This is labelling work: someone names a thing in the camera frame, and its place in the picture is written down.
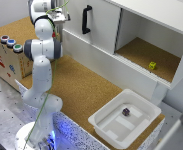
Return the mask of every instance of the white wall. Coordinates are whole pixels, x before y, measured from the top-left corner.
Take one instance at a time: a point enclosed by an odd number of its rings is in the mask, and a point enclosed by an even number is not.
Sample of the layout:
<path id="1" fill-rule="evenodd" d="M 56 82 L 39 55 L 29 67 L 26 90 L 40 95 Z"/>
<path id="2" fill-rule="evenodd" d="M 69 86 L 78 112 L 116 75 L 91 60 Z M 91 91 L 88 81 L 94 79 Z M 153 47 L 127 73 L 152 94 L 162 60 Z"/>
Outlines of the white wall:
<path id="1" fill-rule="evenodd" d="M 168 91 L 164 102 L 178 111 L 183 112 L 183 79 L 174 89 Z"/>
<path id="2" fill-rule="evenodd" d="M 29 16 L 28 0 L 0 0 L 0 27 Z"/>

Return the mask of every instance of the cardboard box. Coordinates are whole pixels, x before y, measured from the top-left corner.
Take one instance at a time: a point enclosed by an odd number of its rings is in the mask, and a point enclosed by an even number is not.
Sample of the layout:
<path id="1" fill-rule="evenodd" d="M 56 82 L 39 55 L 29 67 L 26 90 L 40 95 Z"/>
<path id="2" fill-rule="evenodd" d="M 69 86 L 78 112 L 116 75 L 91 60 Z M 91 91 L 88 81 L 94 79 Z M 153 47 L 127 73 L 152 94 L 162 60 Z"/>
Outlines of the cardboard box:
<path id="1" fill-rule="evenodd" d="M 0 43 L 0 77 L 19 90 L 15 79 L 20 81 L 31 74 L 33 62 L 24 53 L 14 53 L 12 49 Z"/>

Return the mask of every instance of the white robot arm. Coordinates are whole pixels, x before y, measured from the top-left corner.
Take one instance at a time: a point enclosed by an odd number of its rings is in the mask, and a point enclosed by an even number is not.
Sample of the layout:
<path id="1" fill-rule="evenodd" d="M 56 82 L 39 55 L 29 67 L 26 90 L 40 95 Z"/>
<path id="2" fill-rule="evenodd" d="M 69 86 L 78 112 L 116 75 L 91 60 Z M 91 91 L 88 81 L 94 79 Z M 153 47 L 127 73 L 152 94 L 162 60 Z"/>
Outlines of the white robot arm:
<path id="1" fill-rule="evenodd" d="M 48 96 L 27 143 L 32 150 L 40 150 L 39 143 L 48 139 L 53 131 L 53 113 L 60 111 L 63 105 L 61 98 L 47 95 L 45 92 L 52 86 L 52 69 L 49 59 L 58 59 L 63 55 L 60 42 L 52 38 L 54 21 L 63 23 L 66 18 L 61 9 L 58 9 L 58 12 L 46 14 L 48 10 L 56 8 L 56 0 L 29 0 L 28 7 L 31 22 L 35 26 L 35 33 L 39 40 L 27 40 L 24 44 L 25 55 L 33 60 L 33 85 L 24 93 L 23 100 L 24 103 L 38 108 L 39 114 Z"/>

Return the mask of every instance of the small object in bin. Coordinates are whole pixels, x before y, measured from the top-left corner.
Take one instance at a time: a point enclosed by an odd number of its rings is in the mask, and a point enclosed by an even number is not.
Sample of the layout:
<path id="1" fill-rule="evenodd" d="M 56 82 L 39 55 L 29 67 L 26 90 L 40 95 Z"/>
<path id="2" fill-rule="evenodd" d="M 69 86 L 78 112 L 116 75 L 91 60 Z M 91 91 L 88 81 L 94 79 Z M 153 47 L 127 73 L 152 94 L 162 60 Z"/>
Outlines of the small object in bin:
<path id="1" fill-rule="evenodd" d="M 151 62 L 149 64 L 149 68 L 154 70 L 156 68 L 156 63 L 155 62 Z"/>
<path id="2" fill-rule="evenodd" d="M 122 114 L 123 114 L 124 116 L 129 116 L 130 110 L 129 110 L 128 108 L 125 108 L 125 109 L 122 111 Z"/>
<path id="3" fill-rule="evenodd" d="M 8 48 L 13 48 L 13 46 L 16 44 L 16 41 L 13 39 L 7 40 L 7 47 Z"/>
<path id="4" fill-rule="evenodd" d="M 13 46 L 13 52 L 15 53 L 21 53 L 23 52 L 23 47 L 20 44 L 16 44 Z"/>
<path id="5" fill-rule="evenodd" d="M 8 40 L 9 40 L 9 36 L 8 35 L 3 35 L 0 38 L 0 41 L 1 41 L 2 44 L 6 44 Z"/>

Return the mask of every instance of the dark small object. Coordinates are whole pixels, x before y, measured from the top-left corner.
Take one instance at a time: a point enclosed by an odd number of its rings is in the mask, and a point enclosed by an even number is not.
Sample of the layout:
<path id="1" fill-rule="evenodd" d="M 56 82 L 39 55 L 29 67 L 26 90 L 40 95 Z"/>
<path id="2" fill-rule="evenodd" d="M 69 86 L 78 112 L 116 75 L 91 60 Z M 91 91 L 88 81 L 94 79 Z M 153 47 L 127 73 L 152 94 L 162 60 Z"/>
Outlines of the dark small object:
<path id="1" fill-rule="evenodd" d="M 130 110 L 128 108 L 125 108 L 122 112 L 124 116 L 129 116 Z"/>

